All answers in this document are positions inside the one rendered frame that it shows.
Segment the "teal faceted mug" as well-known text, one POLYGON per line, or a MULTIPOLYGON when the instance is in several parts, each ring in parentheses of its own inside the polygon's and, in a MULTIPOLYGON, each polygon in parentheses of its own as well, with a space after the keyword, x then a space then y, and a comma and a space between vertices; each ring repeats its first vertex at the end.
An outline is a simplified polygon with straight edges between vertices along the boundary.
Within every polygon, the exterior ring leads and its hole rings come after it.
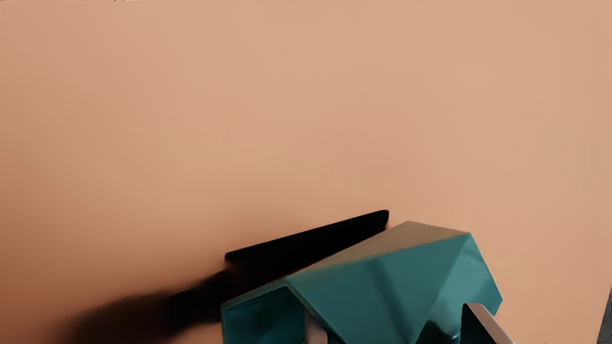
POLYGON ((502 296, 471 233, 406 221, 221 306, 223 344, 460 344, 463 305, 502 296))

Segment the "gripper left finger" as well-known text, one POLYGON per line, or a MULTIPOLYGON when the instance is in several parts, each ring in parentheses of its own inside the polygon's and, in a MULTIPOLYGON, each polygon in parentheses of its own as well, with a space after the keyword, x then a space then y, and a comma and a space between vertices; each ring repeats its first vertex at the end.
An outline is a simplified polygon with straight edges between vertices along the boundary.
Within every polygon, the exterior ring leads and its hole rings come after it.
POLYGON ((328 344, 327 330, 308 309, 305 309, 305 344, 328 344))

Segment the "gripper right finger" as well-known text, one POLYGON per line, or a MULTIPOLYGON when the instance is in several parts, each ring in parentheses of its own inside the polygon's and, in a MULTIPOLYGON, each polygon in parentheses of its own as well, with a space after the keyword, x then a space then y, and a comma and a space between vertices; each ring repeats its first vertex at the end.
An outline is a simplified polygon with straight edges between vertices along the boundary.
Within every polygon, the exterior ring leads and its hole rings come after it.
POLYGON ((516 344, 481 303, 464 303, 460 344, 516 344))

